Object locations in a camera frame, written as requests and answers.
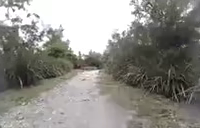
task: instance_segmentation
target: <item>vegetation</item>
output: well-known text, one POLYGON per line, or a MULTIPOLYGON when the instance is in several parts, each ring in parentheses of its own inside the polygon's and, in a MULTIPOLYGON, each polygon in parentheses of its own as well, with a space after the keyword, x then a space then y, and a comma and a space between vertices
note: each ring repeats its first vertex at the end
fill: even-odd
POLYGON ((102 55, 100 53, 90 51, 88 55, 85 55, 84 63, 87 66, 93 66, 102 68, 102 55))
POLYGON ((6 21, 0 23, 0 63, 10 87, 36 85, 42 79, 54 78, 69 72, 77 63, 77 56, 69 47, 69 41, 62 40, 63 29, 40 28, 40 17, 28 13, 30 24, 24 24, 21 17, 14 17, 18 10, 25 10, 29 0, 0 0, 0 6, 7 8, 6 21))
POLYGON ((200 91, 200 1, 132 0, 135 20, 104 53, 116 80, 190 103, 200 91))

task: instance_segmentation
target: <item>sky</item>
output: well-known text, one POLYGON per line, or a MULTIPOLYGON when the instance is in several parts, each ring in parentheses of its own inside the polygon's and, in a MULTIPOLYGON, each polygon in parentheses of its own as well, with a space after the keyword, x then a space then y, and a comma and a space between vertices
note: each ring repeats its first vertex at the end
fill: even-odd
POLYGON ((126 30, 134 19, 130 0, 33 0, 30 12, 45 24, 65 29, 64 38, 77 53, 103 52, 114 30, 126 30))

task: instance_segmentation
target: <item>ground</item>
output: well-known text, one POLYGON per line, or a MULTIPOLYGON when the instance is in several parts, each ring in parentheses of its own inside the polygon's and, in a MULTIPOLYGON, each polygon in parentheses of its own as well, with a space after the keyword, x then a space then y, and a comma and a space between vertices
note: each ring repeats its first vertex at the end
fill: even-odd
POLYGON ((0 128, 200 128, 200 120, 96 70, 0 113, 0 128))

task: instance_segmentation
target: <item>tree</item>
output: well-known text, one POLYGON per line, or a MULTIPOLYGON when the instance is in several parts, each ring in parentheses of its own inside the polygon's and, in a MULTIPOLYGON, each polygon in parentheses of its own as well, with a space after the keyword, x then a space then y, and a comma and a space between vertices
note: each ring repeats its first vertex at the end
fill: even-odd
POLYGON ((131 5, 136 19, 109 40, 107 71, 132 86, 190 102, 200 81, 193 61, 199 62, 199 52, 194 53, 200 51, 198 7, 190 0, 133 0, 131 5))

